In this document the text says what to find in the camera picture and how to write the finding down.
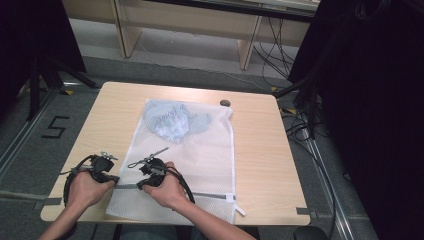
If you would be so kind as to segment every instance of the forearm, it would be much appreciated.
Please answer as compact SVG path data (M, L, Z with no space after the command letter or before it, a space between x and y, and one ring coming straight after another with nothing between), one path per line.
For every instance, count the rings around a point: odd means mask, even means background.
M191 202L184 202L174 209L190 220L208 239L254 239L240 228L206 212Z
M86 210L86 207L68 205L57 219L39 237L39 240L57 239L69 232L77 220Z

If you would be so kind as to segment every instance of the light wood tabletop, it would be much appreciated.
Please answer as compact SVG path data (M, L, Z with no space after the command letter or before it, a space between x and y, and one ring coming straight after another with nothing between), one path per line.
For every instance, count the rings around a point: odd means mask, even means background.
M307 225L307 208L277 102L271 95L107 82L103 85L69 154L63 171L100 151L119 158L110 174L117 175L131 144L146 99L166 99L206 104L228 100L233 109L237 205L236 225ZM49 198L62 198L66 175L58 179ZM79 221L135 223L105 213L112 191L90 207ZM45 221L54 221L63 210L46 205Z

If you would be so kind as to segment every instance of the hand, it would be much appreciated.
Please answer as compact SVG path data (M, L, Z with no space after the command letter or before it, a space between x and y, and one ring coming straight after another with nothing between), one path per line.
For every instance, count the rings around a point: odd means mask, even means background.
M167 167L173 167L173 162L165 163ZM162 207L167 207L175 210L175 207L181 203L189 202L185 195L184 188L181 186L178 179L171 173L167 173L165 179L159 187L144 185L143 190L156 200Z
M88 208L98 203L105 193L115 186L114 181L96 182L86 171L79 172L71 183L67 205Z

